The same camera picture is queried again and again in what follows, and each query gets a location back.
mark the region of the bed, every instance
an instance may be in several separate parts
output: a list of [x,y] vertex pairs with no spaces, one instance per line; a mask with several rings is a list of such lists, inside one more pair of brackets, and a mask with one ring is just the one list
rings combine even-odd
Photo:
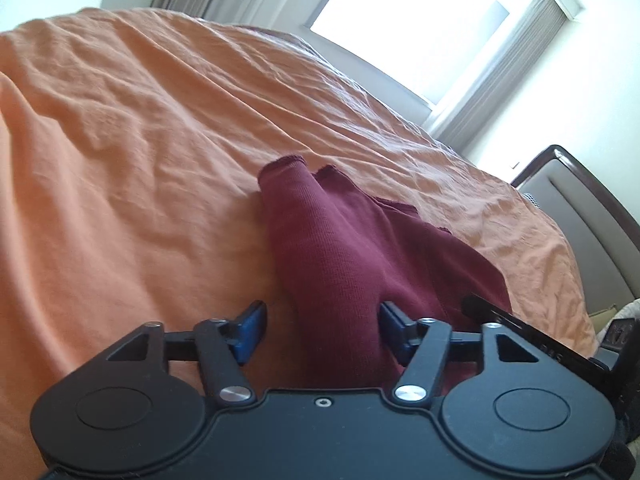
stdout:
[[0,114],[3,478],[42,472],[38,395],[148,320],[189,330],[262,299],[245,371],[258,389],[300,385],[256,182],[291,153],[415,205],[502,272],[517,316],[596,348],[556,224],[294,37],[155,9],[36,20],[0,36]]

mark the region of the wooden headboard frame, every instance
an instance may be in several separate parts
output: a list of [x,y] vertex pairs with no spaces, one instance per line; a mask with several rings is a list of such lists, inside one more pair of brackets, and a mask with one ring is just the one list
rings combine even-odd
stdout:
[[631,213],[618,201],[612,193],[593,176],[571,153],[562,146],[552,144],[546,150],[539,153],[522,172],[513,179],[511,185],[518,187],[535,175],[546,163],[551,160],[559,160],[573,173],[591,194],[604,206],[611,216],[618,222],[622,230],[640,251],[640,225],[631,216]]

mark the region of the maroon garment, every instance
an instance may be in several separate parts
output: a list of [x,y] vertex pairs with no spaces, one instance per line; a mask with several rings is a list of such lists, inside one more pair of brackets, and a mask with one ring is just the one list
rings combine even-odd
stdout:
[[415,207],[367,195],[334,166],[311,174],[290,155],[265,166],[258,183],[310,385],[380,386],[398,376],[378,333],[382,301],[470,332],[478,327],[460,312],[467,294],[511,311],[504,278],[484,256],[420,220]]

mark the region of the black electronic device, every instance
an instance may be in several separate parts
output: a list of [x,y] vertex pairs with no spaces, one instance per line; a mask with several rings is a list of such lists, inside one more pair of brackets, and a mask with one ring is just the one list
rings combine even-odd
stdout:
[[[261,302],[192,332],[145,323],[34,405],[42,478],[606,479],[598,463],[635,380],[640,325],[618,330],[603,362],[480,298],[462,309],[481,333],[380,306],[382,339],[406,367],[388,392],[258,397],[240,366],[266,329]],[[199,363],[204,397],[169,375],[170,360]],[[442,396],[449,362],[479,373]]]

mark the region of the orange blanket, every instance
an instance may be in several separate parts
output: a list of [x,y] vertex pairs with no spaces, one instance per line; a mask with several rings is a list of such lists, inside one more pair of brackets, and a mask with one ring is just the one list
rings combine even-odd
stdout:
[[188,330],[263,299],[246,373],[296,384],[255,178],[287,153],[414,204],[504,273],[518,316],[594,350],[556,225],[304,46],[162,10],[37,20],[0,35],[0,477],[43,471],[38,395],[147,320]]

